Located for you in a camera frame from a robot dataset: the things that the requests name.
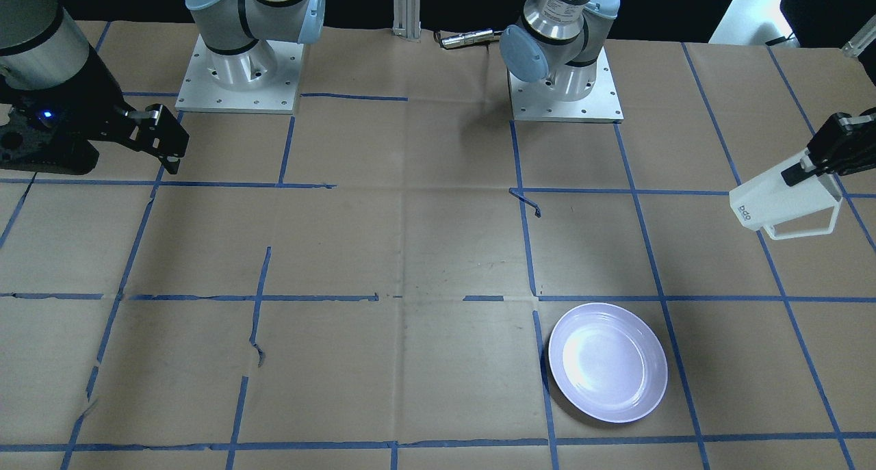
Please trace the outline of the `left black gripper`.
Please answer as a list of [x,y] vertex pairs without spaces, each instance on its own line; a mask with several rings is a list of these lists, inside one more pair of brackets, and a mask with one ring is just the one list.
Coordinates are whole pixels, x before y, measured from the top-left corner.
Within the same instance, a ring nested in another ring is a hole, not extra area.
[[836,112],[829,116],[808,142],[813,166],[797,162],[782,171],[786,186],[794,187],[823,174],[849,176],[875,167],[875,109],[852,116]]

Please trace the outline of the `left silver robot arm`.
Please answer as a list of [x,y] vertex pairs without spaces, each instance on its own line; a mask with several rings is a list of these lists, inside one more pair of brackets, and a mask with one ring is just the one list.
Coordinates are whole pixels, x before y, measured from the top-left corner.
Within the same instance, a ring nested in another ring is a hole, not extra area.
[[[520,120],[623,120],[604,43],[620,0],[526,0],[500,34],[513,112]],[[874,112],[834,114],[800,155],[778,167],[780,187],[874,168]]]

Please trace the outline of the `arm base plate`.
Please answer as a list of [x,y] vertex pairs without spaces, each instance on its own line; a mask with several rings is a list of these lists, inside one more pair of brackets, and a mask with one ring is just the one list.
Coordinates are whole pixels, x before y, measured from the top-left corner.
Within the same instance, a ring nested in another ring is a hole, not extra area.
[[260,40],[247,52],[219,55],[198,38],[175,107],[201,114],[293,115],[306,52],[303,44]]
[[588,66],[560,65],[539,81],[508,73],[517,121],[615,123],[623,110],[605,49]]

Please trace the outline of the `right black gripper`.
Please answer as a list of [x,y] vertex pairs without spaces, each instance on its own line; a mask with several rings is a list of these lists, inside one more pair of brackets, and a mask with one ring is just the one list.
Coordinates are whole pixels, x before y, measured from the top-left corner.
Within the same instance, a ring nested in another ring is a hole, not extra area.
[[113,142],[156,157],[178,174],[189,134],[161,103],[137,111],[99,58],[59,86],[41,90],[12,87],[2,75],[2,103],[10,105],[1,128],[4,170],[82,176],[96,167],[92,142]]

